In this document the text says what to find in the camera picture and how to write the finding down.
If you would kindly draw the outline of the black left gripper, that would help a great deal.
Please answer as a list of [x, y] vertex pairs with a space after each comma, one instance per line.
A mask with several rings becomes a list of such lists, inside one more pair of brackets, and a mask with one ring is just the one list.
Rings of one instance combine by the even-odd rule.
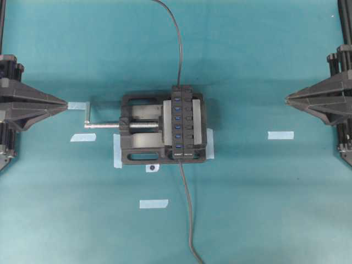
[[1, 165], [8, 165], [16, 156], [16, 131], [27, 131], [35, 123], [67, 110], [65, 100], [23, 84], [24, 66], [12, 54], [1, 55], [2, 98], [6, 102], [1, 110]]

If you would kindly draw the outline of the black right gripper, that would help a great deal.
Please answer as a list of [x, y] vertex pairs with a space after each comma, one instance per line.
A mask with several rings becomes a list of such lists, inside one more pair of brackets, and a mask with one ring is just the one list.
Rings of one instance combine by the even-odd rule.
[[[327, 57], [330, 78], [292, 93], [285, 103], [335, 126], [337, 130], [340, 157], [351, 165], [351, 88], [344, 88], [344, 81], [351, 80], [351, 45], [341, 45], [336, 53]], [[338, 103], [340, 113], [332, 113], [323, 108], [314, 109], [311, 103]]]

